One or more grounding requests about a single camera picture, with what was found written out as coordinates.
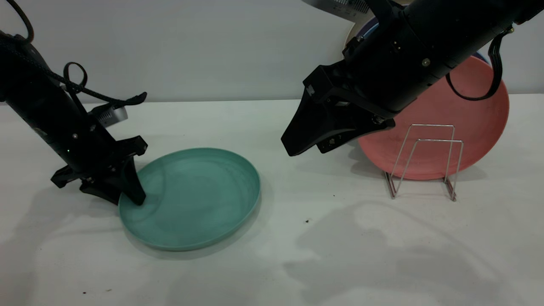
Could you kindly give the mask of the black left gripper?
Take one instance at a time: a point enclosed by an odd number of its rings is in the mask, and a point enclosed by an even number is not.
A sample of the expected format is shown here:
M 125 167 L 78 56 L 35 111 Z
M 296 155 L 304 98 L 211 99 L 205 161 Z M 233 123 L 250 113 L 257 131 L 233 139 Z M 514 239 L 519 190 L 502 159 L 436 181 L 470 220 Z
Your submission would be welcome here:
M 134 163 L 134 156 L 147 150 L 142 137 L 117 141 L 96 121 L 49 121 L 45 141 L 66 163 L 51 178 L 57 187 L 80 179 L 82 193 L 119 205 L 122 190 L 134 204 L 144 203 L 146 194 Z

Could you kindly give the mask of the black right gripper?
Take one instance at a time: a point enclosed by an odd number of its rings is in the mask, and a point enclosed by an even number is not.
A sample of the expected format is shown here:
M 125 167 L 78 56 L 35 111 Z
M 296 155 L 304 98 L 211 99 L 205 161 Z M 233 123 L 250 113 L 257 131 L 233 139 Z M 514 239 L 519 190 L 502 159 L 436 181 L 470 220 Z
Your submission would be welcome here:
M 317 147 L 328 153 L 396 127 L 391 119 L 451 71 L 444 40 L 449 15 L 381 15 L 378 27 L 352 40 L 344 58 L 305 79 L 297 112 L 280 138 L 291 157 Z

